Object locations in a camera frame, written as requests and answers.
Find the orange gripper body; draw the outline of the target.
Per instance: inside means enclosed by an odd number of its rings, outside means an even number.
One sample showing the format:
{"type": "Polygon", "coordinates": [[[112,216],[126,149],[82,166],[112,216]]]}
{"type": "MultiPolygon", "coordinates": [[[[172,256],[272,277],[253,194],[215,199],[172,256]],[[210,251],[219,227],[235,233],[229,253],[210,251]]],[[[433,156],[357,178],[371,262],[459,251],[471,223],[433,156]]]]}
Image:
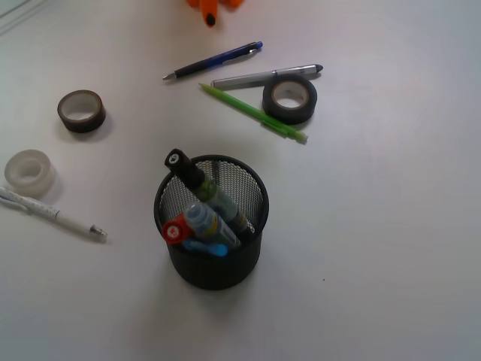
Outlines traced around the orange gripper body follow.
{"type": "Polygon", "coordinates": [[[187,0],[192,8],[214,8],[218,4],[225,5],[228,8],[238,8],[244,3],[244,0],[187,0]]]}

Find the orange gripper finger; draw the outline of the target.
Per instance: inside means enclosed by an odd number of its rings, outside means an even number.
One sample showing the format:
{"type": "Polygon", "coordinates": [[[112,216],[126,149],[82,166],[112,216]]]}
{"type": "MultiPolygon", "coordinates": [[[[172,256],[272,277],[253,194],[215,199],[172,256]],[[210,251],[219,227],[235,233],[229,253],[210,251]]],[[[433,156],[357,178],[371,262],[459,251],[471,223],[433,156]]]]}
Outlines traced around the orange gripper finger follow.
{"type": "Polygon", "coordinates": [[[199,8],[202,18],[207,27],[212,28],[216,25],[219,0],[200,0],[199,8]]]}

